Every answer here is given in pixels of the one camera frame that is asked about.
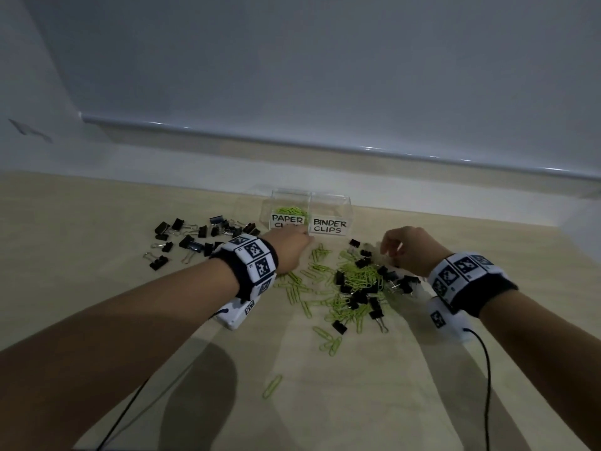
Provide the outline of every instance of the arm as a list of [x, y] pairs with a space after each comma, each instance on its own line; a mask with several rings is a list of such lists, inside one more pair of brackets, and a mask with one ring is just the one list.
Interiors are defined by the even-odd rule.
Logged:
[[[305, 227], [264, 236], [296, 267]], [[0, 448], [71, 449], [237, 291], [219, 259], [98, 303], [0, 352]]]
[[[453, 253], [413, 227], [388, 231], [380, 252], [422, 277]], [[576, 435], [601, 450], [601, 341], [515, 290], [491, 299], [479, 318]]]

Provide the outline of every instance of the wooden table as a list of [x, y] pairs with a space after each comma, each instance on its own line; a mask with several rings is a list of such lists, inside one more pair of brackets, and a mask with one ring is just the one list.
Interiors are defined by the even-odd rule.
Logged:
[[[224, 214], [246, 222], [268, 212], [257, 196], [116, 181], [15, 173], [0, 185], [2, 348], [183, 268], [178, 247], [159, 272], [142, 259], [160, 221], [204, 223]], [[481, 252], [525, 293], [601, 337], [599, 268], [556, 228], [355, 208], [352, 236], [374, 243], [404, 225], [425, 227], [452, 250]], [[347, 243], [319, 241], [334, 250], [331, 257]], [[385, 317], [390, 333], [366, 320], [363, 333], [351, 326], [330, 357], [311, 330], [327, 327], [325, 310], [312, 310], [307, 319], [273, 288], [237, 331], [207, 322], [152, 376], [108, 449], [484, 449], [485, 357], [477, 341], [441, 341], [423, 307], [400, 300]], [[473, 324], [492, 360], [493, 449], [585, 449], [479, 321]], [[264, 401], [277, 374], [283, 381]], [[95, 448], [126, 401], [76, 447]]]

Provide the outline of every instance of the whiteboard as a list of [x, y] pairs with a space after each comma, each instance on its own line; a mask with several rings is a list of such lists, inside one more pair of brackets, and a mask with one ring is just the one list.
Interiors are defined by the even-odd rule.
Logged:
[[601, 0], [26, 0], [82, 118], [601, 179]]

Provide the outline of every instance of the person's left hand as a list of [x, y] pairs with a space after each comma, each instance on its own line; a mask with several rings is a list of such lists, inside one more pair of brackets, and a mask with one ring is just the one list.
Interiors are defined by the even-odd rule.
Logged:
[[314, 237], [307, 235], [305, 225], [287, 225], [265, 233], [265, 239], [275, 249], [279, 265], [277, 273], [287, 273], [299, 265], [302, 251], [309, 245]]

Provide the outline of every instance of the clear plastic container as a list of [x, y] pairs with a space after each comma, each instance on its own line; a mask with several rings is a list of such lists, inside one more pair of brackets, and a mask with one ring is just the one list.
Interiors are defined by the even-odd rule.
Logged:
[[309, 202], [309, 232], [313, 234], [346, 236], [353, 224], [350, 197], [311, 193]]
[[275, 189], [271, 193], [269, 229], [285, 225], [307, 225], [311, 193], [300, 190]]

